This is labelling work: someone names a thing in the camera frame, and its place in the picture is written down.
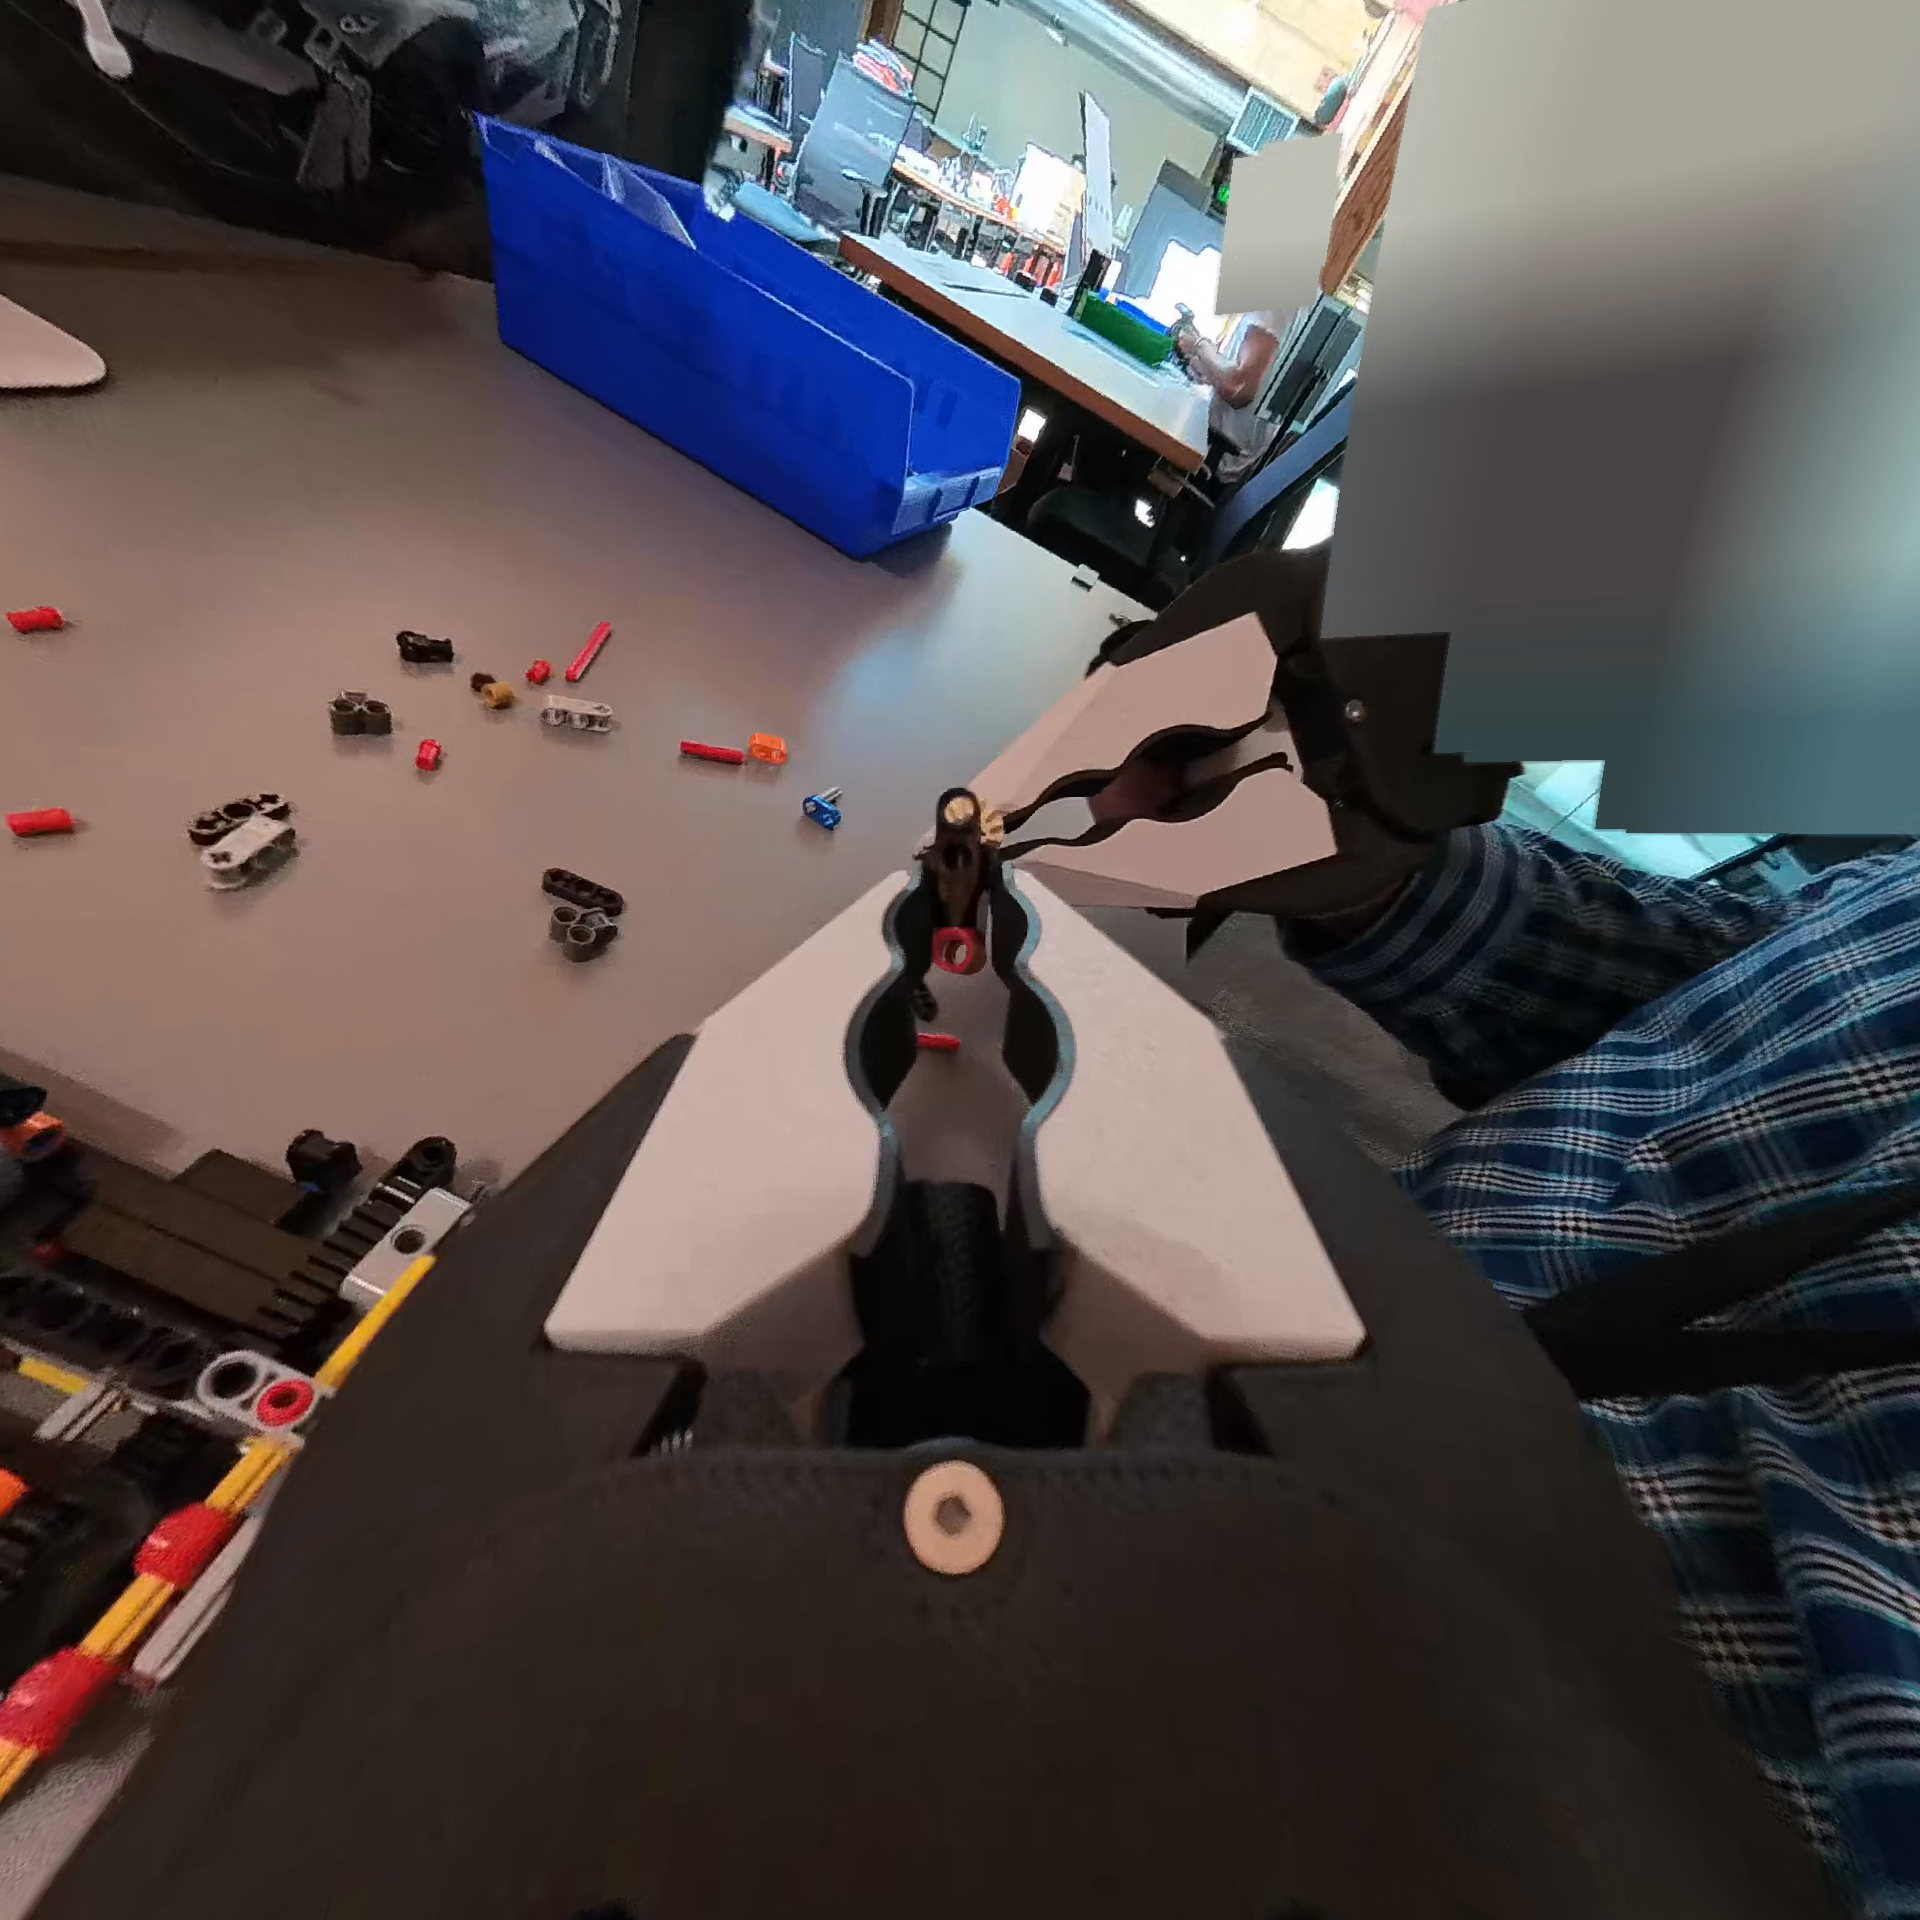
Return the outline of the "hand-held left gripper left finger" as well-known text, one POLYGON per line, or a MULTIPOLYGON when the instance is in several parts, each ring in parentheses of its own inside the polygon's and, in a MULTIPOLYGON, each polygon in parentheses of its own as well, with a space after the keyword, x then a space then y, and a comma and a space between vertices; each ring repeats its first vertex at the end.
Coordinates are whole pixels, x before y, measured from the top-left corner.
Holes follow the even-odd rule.
POLYGON ((850 1256, 899 1178, 913 887, 886 874, 705 1020, 544 1319, 556 1350, 756 1375, 817 1415, 860 1352, 850 1256))

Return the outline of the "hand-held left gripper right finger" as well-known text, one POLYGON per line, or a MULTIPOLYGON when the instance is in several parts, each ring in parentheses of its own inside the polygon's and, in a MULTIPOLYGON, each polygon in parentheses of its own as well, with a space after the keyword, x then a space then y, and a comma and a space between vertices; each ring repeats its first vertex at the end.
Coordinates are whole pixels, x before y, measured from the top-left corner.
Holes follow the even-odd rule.
POLYGON ((1355 1359, 1366 1322, 1216 1025, 1043 881, 1004 881, 1015 917, 1058 1048, 1019 1158, 1060 1258, 1044 1342, 1090 1420, 1151 1375, 1355 1359))

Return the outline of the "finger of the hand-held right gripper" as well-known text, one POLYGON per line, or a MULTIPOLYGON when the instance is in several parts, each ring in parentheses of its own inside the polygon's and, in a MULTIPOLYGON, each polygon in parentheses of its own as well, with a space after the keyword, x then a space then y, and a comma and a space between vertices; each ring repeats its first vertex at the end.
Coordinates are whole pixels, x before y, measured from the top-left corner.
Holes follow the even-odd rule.
POLYGON ((1006 861, 1078 908, 1188 914, 1202 900, 1337 850, 1298 752, 1139 753, 1088 797, 1078 831, 1031 831, 1006 861))
POLYGON ((1258 615, 1104 662, 974 775, 969 791, 1019 822, 1050 802, 1095 794, 1134 764, 1225 750, 1267 725, 1276 673, 1258 615))

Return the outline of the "black lego gear axle assembly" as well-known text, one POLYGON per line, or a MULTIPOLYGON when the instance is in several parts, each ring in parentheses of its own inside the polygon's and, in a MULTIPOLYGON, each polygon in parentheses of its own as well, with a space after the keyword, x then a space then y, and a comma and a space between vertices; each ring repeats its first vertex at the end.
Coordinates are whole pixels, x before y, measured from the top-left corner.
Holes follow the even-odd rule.
POLYGON ((926 1033, 942 1015, 934 976, 979 976, 991 968, 1006 988, 1015 982, 1026 917, 1002 870, 1002 853, 1002 814, 969 785, 947 788, 920 850, 928 964, 908 1004, 926 1033))

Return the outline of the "large lego vehicle model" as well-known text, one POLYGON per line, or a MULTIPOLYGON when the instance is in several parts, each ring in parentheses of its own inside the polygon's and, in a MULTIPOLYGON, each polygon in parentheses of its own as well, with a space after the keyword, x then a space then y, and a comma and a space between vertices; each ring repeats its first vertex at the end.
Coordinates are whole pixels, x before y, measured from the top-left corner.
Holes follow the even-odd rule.
POLYGON ((370 1338, 473 1216, 454 1140, 372 1177, 305 1132, 283 1167, 160 1174, 4 1078, 2 1793, 226 1606, 370 1338))

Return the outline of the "person's right forearm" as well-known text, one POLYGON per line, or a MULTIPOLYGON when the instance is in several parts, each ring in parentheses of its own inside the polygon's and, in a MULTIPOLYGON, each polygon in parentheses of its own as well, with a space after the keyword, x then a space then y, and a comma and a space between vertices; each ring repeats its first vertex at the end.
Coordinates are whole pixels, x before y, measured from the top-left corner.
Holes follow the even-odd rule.
POLYGON ((1802 892, 1752 900, 1627 868, 1543 831, 1442 839, 1380 904, 1295 918, 1281 944, 1377 1020, 1436 1089, 1476 1110, 1595 1047, 1625 1020, 1721 968, 1753 968, 1826 908, 1915 911, 1915 848, 1866 855, 1802 892))

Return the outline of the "light grey thick lego liftarm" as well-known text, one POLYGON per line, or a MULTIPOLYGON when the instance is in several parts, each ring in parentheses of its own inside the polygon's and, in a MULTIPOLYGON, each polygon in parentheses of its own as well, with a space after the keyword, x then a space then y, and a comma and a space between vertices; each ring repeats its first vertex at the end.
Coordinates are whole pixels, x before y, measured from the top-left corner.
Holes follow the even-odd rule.
POLYGON ((256 812, 200 853, 211 892, 236 893, 274 874, 298 855, 294 818, 256 812))

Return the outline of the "black office chair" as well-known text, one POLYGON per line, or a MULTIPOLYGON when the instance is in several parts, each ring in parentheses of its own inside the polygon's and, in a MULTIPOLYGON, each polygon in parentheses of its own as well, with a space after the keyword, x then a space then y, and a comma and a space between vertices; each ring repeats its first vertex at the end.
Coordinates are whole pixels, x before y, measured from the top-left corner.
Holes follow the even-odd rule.
POLYGON ((1291 527, 1320 487, 1337 489, 1359 382, 1345 380, 1298 434, 1281 436, 1238 482, 1174 473, 1163 485, 1100 490, 1050 489, 1024 534, 1104 584, 1161 609, 1223 559, 1255 551, 1318 546, 1291 527))

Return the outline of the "green plastic bin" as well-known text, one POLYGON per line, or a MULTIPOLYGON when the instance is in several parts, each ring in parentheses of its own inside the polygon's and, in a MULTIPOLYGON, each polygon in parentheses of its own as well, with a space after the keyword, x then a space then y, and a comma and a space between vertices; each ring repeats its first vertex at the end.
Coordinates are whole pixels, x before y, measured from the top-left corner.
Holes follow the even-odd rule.
POLYGON ((1142 368, 1163 368, 1174 359, 1174 337, 1163 324, 1100 290, 1078 295, 1070 320, 1142 368))

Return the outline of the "background work desk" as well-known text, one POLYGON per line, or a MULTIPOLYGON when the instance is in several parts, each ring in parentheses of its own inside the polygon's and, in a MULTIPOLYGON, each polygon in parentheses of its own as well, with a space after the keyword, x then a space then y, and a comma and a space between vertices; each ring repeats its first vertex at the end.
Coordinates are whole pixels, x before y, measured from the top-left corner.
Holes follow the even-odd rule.
POLYGON ((1208 461, 1209 397, 1180 375, 1142 366, 1041 295, 964 261, 857 230, 841 230, 838 249, 887 296, 1153 457, 1182 473, 1208 461))

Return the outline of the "blue plastic storage bin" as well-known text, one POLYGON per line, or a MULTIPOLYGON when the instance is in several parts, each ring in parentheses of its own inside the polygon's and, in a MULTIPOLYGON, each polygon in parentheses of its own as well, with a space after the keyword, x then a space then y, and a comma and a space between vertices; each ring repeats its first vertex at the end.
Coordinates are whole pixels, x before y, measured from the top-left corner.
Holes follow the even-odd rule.
POLYGON ((473 116, 503 344, 852 559, 987 508, 1023 392, 913 311, 767 226, 681 246, 473 116))

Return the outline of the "grey office chair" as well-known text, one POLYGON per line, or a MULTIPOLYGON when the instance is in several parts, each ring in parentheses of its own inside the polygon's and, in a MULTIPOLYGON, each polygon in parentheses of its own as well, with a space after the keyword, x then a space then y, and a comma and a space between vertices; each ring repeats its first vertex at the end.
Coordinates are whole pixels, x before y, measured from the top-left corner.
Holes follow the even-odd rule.
POLYGON ((920 104, 891 71, 841 54, 812 116, 792 176, 800 217, 830 230, 864 230, 863 217, 882 201, 910 116, 920 104))

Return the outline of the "blue plaid shirt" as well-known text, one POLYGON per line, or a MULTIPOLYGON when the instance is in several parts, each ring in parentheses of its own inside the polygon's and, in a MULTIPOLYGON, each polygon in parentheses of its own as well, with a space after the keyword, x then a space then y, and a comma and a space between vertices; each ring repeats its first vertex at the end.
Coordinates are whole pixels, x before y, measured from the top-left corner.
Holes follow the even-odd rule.
MULTIPOLYGON (((1404 1165, 1516 1306, 1818 1201, 1915 1186, 1915 911, 1826 908, 1468 1110, 1404 1165)), ((1915 1365, 1588 1408, 1687 1641, 1841 1882, 1915 1914, 1915 1365)))

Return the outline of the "white stand base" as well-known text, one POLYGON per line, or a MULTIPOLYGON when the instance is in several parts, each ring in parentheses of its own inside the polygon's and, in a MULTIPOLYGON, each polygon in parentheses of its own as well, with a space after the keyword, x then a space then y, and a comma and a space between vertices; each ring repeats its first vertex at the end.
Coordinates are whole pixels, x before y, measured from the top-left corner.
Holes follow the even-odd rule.
POLYGON ((89 392, 106 384, 106 359, 27 305, 2 296, 2 392, 89 392))

